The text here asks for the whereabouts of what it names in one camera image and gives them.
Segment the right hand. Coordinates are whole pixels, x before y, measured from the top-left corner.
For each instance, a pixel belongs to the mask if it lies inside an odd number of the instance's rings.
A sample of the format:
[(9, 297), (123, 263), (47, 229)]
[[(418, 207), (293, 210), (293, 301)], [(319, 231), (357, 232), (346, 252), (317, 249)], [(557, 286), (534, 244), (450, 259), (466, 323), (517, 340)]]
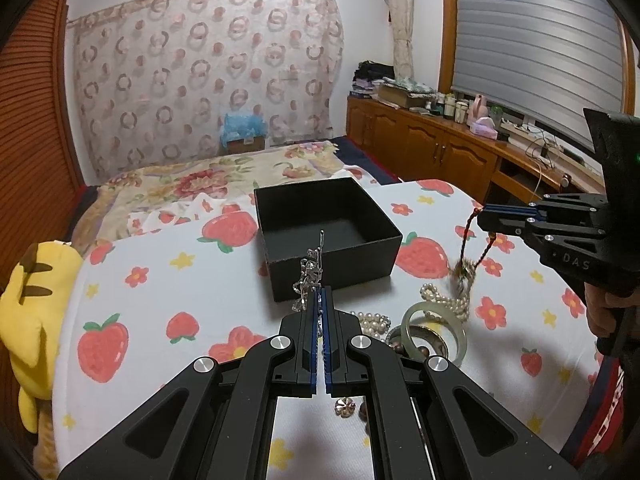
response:
[(613, 313), (620, 309), (638, 308), (640, 302), (639, 289), (628, 297), (619, 297), (604, 289), (585, 284), (585, 300), (588, 326), (594, 336), (605, 338), (615, 330), (616, 321)]

